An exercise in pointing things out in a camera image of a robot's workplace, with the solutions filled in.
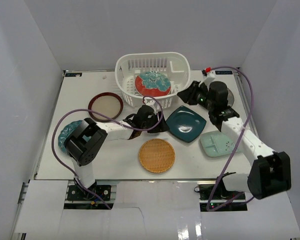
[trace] gray wall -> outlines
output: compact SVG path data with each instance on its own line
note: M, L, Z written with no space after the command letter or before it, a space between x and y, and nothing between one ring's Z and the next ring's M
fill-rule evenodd
M23 0L0 0L0 240L10 238L62 80Z
M25 0L63 70L131 53L184 54L192 69L240 66L276 0Z
M252 81L260 138L290 155L288 195L300 228L300 0L277 1L242 69Z

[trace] purple cable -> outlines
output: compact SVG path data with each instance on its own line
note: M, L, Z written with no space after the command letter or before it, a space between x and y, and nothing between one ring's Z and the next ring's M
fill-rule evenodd
M88 192L88 193L92 194L93 196L97 197L97 198L98 198L98 199L99 199L99 200L100 200L100 201L101 201L108 209L111 209L111 208L109 207L109 205L108 205L108 204L107 204L107 203L106 203L106 202L105 202L98 194L96 194L95 192L90 191L89 189L87 189L87 188L83 185L83 183L81 182L81 180L79 179L78 174L77 174L71 167L69 167L68 165L66 165L66 164L58 157L58 155L57 155L57 153L56 153L56 149L55 149L55 144L54 144L54 143L55 143L56 134L57 134L57 130L58 130L60 124L62 123L62 121L63 121L67 116L69 116L70 114L73 114L73 113L76 113L76 112L89 112L89 113L93 113L93 114L98 114L98 115L100 115L101 117L104 117L104 118L110 120L111 122L114 122L114 123L116 123L116 124L118 124L118 125L121 125L121 126L123 126L123 127L125 127L125 128L128 128L128 129L132 129L132 130L136 130L136 131L150 131L150 130L154 129L156 126L158 126L158 124L161 122L161 120L162 120L163 117L164 117L164 114L163 114L163 111L164 111L164 110L163 110L161 104L160 104L154 97L152 97L152 96L144 96L144 97L142 98L142 100L144 101L145 98L151 98L151 99L153 99L153 100L159 105L160 110L161 110L161 112L162 112L162 114L161 114L161 116L160 116L160 118L159 118L159 121L158 121L155 125L153 125L152 127L148 128L148 129L140 129L140 128L135 128L135 127L132 127L132 126L129 126L129 125L121 124L119 121L114 120L114 119L112 119L112 118L110 118L110 117L108 117L108 116L105 116L105 115L103 115L103 114L101 114L101 113L99 113L99 112L96 112L96 111L93 111L93 110L89 110L89 109L81 108L81 109L75 109L75 110L72 110L72 111L69 111L68 113L66 113L66 114L58 121L58 123L56 124L55 129L54 129L54 131L53 131L53 134L52 134L52 137L51 137L51 148L52 148L52 153L53 153L54 157L56 158L56 160L57 160L62 166L64 166L66 169L68 169L69 171L71 171L71 172L74 174L74 176L75 176L75 178L76 178L76 181L78 182L78 184L79 184L86 192Z
M250 111L249 111L249 114L248 114L248 116L247 116L247 118L246 118L244 124L243 124L243 127L246 127L247 124L249 123L250 119L251 119L251 116L252 116L252 110L253 110L254 104L255 104L254 91L253 91L253 89L252 89L252 85L251 85L251 82L250 82L249 78L248 78L241 70L239 70L239 69L237 69L237 68L235 68L235 67L232 67L232 66L218 66L218 67L213 67L213 68L211 68L211 71L212 71L212 70L216 70L216 69L232 69L232 70L238 71L238 72L239 72L241 75L243 75L244 78L246 79L246 81L247 81L247 83L248 83L248 85L249 85L249 88L250 88L250 94L251 94L251 107L250 107ZM241 133L240 133L240 135L239 135L238 140L237 140L236 143L235 143L234 149L232 150L232 152L231 152L231 154L230 154L228 160L226 161L226 163L225 163L225 165L224 165L224 167L223 167L223 169L222 169L220 175L217 177L217 179L216 179L216 181L215 181L215 184L214 184L214 186L213 186L213 188L212 188L212 191L211 191L210 196L209 196L209 199L208 199L208 203L207 203L207 205L206 205L206 210L207 210L208 212L214 212L214 211L216 211L216 210L218 210L218 209L224 207L225 205L231 203L233 200L237 199L240 195L243 194L243 192L238 193L236 196L234 196L233 198L227 200L227 201L224 202L223 204L221 204L221 205L219 205L219 206L217 206L217 207L215 207L215 208L213 208L213 209L210 209L210 203L211 203L211 200L212 200L212 198L213 198L213 196L214 196L214 194L215 194L215 191L216 191L216 189L217 189L217 186L219 185L219 183L220 183L220 181L221 181L223 175L225 174L225 172L226 172L226 170L227 170L227 168L228 168L228 166L229 166L229 164L230 164L232 158L234 157L234 155L235 155L235 153L236 153L236 151L237 151L237 148L238 148L238 146L239 146L239 143L240 143L240 141L241 141L241 139L242 139L242 137L243 137L243 135L244 135L244 132L245 132L245 129L243 128L242 131L241 131ZM251 202L253 198L254 198L254 197L250 198L248 201L244 202L243 204L247 204L247 203Z

